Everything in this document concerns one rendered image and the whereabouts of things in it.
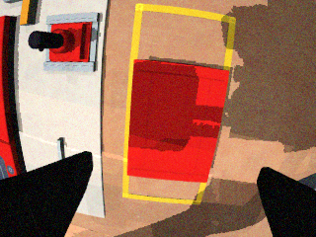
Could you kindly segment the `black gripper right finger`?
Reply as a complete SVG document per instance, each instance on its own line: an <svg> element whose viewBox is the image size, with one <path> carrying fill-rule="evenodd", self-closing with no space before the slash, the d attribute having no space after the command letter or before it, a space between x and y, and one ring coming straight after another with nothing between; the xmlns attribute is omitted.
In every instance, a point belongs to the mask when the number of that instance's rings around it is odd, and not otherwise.
<svg viewBox="0 0 316 237"><path fill-rule="evenodd" d="M316 237L316 191L262 167L258 193L273 237Z"/></svg>

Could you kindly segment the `light blue block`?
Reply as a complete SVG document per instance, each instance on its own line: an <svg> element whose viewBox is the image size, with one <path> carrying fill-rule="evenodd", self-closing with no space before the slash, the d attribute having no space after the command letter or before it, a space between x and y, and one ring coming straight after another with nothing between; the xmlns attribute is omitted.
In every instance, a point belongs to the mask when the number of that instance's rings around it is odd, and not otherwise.
<svg viewBox="0 0 316 237"><path fill-rule="evenodd" d="M316 173L309 175L309 177L301 178L299 183L304 183L305 186L311 187L312 190L316 191Z"/></svg>

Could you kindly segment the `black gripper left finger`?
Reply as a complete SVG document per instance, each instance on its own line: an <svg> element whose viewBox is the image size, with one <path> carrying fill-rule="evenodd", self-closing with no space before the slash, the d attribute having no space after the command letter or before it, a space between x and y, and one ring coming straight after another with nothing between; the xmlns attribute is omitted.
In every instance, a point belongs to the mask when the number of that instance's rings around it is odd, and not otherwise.
<svg viewBox="0 0 316 237"><path fill-rule="evenodd" d="M83 151L0 179L0 237L64 237L92 170L94 155Z"/></svg>

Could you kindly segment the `yellow rectangular outline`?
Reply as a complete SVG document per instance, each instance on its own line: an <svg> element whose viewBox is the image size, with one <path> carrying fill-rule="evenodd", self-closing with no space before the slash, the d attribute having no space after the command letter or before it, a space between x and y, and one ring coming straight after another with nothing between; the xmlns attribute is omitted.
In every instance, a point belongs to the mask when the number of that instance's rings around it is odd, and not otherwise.
<svg viewBox="0 0 316 237"><path fill-rule="evenodd" d="M142 25L142 11L146 12L169 12L179 13L179 15L189 15L200 17L201 19L218 20L221 23L228 23L228 37L225 47L224 70L230 70L232 66L232 48L234 40L234 31L236 31L236 17L218 15L218 13L197 11L197 9L171 7L171 5L149 5L137 4L135 7L134 23L133 23L133 39L131 40L131 56L129 59L129 78L127 78L127 99L126 99L126 120L125 120L125 139L123 140L123 179L122 179L122 193L124 198L139 198L139 200L159 201L159 202L180 202L181 204L200 204L201 197L204 195L206 182L200 182L197 191L197 200L190 198L190 200L183 200L182 198L173 197L142 197L141 195L131 195L129 193L129 177L127 176L126 162L127 162L127 143L129 142L129 123L130 123L130 102L131 102L131 80L133 80L133 60L137 59L138 55L138 40L141 35Z"/></svg>

